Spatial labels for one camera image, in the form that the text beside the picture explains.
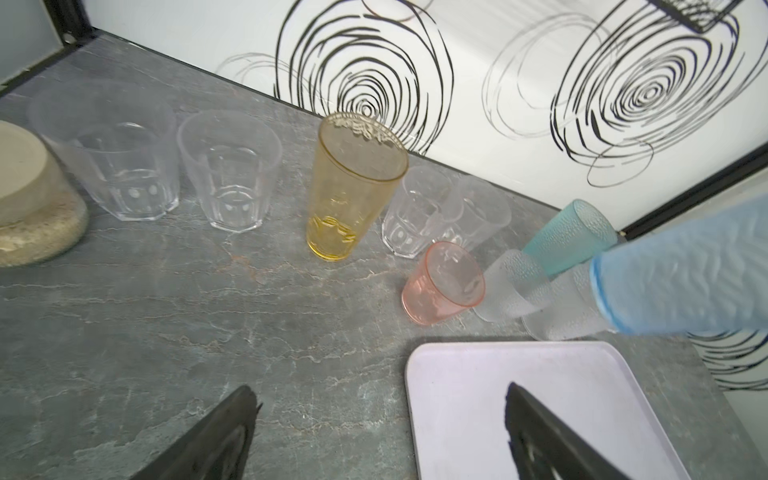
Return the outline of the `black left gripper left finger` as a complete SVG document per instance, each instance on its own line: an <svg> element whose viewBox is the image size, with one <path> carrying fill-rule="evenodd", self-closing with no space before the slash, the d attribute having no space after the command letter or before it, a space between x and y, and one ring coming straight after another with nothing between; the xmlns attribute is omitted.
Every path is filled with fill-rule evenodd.
<svg viewBox="0 0 768 480"><path fill-rule="evenodd" d="M255 392L240 386L132 478L241 479L261 407Z"/></svg>

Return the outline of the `teal dimpled plastic glass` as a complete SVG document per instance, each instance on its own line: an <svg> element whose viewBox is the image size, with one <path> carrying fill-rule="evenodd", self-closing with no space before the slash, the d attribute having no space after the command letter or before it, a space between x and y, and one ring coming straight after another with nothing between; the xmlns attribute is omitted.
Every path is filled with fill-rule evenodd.
<svg viewBox="0 0 768 480"><path fill-rule="evenodd" d="M618 243L618 234L593 205L575 199L522 249L548 277L555 277Z"/></svg>

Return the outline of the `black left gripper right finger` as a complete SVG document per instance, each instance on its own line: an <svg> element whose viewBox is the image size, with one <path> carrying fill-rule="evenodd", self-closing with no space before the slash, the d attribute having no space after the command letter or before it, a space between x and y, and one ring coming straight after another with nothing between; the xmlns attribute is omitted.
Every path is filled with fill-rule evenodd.
<svg viewBox="0 0 768 480"><path fill-rule="evenodd" d="M625 479L627 475L521 385L508 386L505 427L521 479Z"/></svg>

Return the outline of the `tall yellow plastic glass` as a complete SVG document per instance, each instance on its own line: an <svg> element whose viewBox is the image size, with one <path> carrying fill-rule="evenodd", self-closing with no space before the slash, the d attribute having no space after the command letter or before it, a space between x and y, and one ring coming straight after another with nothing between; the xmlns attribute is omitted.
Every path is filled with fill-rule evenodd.
<svg viewBox="0 0 768 480"><path fill-rule="evenodd" d="M409 168L408 151L386 126L337 112L318 129L306 241L327 261L347 258L388 205Z"/></svg>

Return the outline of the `tall blue textured glass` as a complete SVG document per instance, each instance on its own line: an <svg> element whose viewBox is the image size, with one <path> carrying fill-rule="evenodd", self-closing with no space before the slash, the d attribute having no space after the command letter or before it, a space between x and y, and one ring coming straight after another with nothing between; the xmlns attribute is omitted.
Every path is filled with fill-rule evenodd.
<svg viewBox="0 0 768 480"><path fill-rule="evenodd" d="M767 198L602 253L590 279L599 311L619 333L764 330Z"/></svg>

